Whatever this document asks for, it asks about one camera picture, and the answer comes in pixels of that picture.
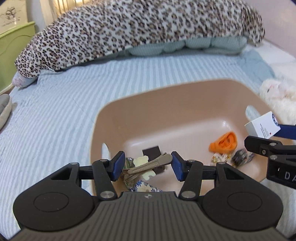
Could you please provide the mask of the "pink pillow corner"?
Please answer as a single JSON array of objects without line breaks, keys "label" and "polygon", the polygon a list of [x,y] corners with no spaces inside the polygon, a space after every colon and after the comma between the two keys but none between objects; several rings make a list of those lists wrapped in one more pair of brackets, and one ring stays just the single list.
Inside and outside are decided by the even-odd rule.
[{"label": "pink pillow corner", "polygon": [[31,85],[36,80],[37,80],[37,77],[27,78],[22,76],[20,73],[16,72],[12,80],[12,85],[15,87],[24,88]]}]

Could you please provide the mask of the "dark small cube box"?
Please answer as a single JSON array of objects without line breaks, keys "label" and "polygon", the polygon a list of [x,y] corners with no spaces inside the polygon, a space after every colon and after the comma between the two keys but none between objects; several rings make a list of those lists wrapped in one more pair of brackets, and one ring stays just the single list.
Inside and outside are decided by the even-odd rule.
[{"label": "dark small cube box", "polygon": [[[148,156],[149,162],[162,155],[159,146],[154,146],[151,148],[144,149],[144,150],[142,150],[142,154],[144,156]],[[153,168],[153,171],[156,174],[163,173],[164,170],[165,170],[165,166]]]}]

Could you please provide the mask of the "orange fabric pouch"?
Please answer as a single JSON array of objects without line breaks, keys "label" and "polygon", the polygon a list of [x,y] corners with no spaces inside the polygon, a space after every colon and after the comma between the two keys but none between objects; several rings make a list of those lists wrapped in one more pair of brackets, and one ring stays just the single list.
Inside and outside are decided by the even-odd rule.
[{"label": "orange fabric pouch", "polygon": [[209,151],[219,154],[228,154],[237,148],[237,137],[234,132],[227,132],[209,145]]}]

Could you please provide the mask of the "white fluffy plush toy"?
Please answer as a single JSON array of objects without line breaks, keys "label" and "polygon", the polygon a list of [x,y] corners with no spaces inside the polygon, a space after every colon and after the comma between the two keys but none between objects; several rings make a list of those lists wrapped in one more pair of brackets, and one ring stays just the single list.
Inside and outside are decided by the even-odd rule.
[{"label": "white fluffy plush toy", "polygon": [[295,126],[295,82],[264,80],[259,88],[259,96],[273,110],[281,123]]}]

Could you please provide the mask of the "cartoon printed small box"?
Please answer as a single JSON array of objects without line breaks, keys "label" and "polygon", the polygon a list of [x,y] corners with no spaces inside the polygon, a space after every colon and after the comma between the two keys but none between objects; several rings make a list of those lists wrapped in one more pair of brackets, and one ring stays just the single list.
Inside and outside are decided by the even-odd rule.
[{"label": "cartoon printed small box", "polygon": [[246,149],[237,150],[231,161],[234,167],[243,166],[253,160],[255,154]]}]

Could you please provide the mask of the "green wooden headboard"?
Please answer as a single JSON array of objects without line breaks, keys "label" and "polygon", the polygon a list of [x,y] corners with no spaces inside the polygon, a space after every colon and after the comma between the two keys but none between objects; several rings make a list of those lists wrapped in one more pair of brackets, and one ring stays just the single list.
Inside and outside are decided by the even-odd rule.
[{"label": "green wooden headboard", "polygon": [[1,90],[6,89],[16,73],[15,60],[35,35],[35,22],[14,27],[1,34]]}]

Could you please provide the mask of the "leopard print blanket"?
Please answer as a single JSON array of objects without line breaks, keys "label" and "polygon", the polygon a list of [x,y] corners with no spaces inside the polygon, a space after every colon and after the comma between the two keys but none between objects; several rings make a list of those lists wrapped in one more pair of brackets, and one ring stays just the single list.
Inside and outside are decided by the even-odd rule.
[{"label": "leopard print blanket", "polygon": [[244,1],[91,1],[38,32],[15,67],[35,79],[141,45],[236,36],[255,45],[265,37],[260,13]]}]

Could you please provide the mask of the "teal quilted comforter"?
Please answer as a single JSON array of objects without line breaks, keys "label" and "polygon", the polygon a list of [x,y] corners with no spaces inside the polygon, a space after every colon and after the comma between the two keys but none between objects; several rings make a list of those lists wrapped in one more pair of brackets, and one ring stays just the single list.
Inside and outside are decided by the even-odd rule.
[{"label": "teal quilted comforter", "polygon": [[203,51],[208,54],[237,55],[247,46],[247,38],[243,36],[193,38],[177,42],[146,44],[133,47],[127,52],[133,56],[154,56],[173,53],[183,48]]}]

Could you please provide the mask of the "white storage box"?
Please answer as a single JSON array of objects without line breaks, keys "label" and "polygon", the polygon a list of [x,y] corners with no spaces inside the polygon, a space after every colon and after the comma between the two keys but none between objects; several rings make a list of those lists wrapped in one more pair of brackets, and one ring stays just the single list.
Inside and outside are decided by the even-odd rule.
[{"label": "white storage box", "polygon": [[27,22],[26,1],[8,0],[1,4],[1,33]]}]

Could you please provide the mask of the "grey cushion slipper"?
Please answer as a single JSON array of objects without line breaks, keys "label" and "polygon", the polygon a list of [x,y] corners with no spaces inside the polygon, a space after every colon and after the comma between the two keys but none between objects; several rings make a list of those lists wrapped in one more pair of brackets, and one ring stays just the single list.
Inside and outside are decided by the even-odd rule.
[{"label": "grey cushion slipper", "polygon": [[0,96],[0,130],[6,124],[12,109],[12,99],[8,94],[2,94]]}]

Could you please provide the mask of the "beige plastic storage basket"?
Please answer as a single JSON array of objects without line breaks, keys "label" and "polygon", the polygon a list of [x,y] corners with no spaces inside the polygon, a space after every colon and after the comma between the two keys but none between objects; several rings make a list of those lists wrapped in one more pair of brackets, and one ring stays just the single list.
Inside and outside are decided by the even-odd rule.
[{"label": "beige plastic storage basket", "polygon": [[270,111],[252,90],[230,79],[178,84],[115,100],[97,115],[90,160],[119,151],[138,158],[157,146],[209,165],[213,155],[208,147],[225,133],[233,131],[238,149],[244,147],[251,106],[259,115]]}]

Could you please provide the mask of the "blue striped bed sheet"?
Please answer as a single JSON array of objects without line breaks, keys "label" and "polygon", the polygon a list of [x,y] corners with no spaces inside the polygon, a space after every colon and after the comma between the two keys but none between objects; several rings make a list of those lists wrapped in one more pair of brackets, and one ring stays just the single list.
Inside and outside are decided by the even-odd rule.
[{"label": "blue striped bed sheet", "polygon": [[13,237],[16,197],[69,162],[89,165],[97,113],[121,97],[203,79],[235,79],[254,92],[272,77],[273,64],[295,57],[270,43],[236,56],[190,49],[149,57],[97,60],[62,72],[44,71],[26,88],[14,88],[13,109],[1,129],[1,234]]}]

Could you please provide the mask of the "green patterned pouch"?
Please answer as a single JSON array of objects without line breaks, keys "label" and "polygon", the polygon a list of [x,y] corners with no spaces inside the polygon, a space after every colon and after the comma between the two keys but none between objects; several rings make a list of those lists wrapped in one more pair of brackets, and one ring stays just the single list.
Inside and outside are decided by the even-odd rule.
[{"label": "green patterned pouch", "polygon": [[138,189],[138,184],[137,182],[140,180],[140,177],[139,175],[135,176],[135,178],[133,178],[133,180],[129,180],[127,177],[128,177],[128,169],[130,168],[134,168],[135,165],[133,163],[133,158],[130,158],[130,157],[126,157],[125,158],[125,165],[123,167],[123,170],[121,172],[121,178],[126,186],[126,188],[129,190],[129,191],[132,191],[132,192],[136,192],[137,189]]}]

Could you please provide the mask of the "white blue carton box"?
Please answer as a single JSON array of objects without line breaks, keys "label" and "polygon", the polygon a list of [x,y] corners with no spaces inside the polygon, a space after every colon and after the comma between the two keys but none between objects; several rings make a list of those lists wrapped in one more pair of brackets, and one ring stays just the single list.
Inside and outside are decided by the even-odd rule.
[{"label": "white blue carton box", "polygon": [[280,131],[280,125],[272,111],[248,122],[245,128],[249,136],[269,139]]}]

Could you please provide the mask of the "blue white patterned packet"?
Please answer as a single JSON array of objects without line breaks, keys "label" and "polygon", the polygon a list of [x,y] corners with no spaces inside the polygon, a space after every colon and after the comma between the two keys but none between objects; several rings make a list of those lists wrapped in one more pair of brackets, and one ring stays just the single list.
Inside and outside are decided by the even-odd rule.
[{"label": "blue white patterned packet", "polygon": [[152,185],[149,185],[148,183],[146,183],[142,180],[137,181],[137,183],[132,188],[130,188],[129,191],[131,191],[131,192],[162,192],[162,190],[160,190]]}]

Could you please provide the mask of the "pink padded bed guard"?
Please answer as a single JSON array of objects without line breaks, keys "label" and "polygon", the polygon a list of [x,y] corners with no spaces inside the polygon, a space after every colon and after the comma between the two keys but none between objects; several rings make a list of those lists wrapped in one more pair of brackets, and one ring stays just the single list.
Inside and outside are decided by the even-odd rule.
[{"label": "pink padded bed guard", "polygon": [[246,1],[262,16],[265,38],[295,56],[295,3],[281,0]]}]

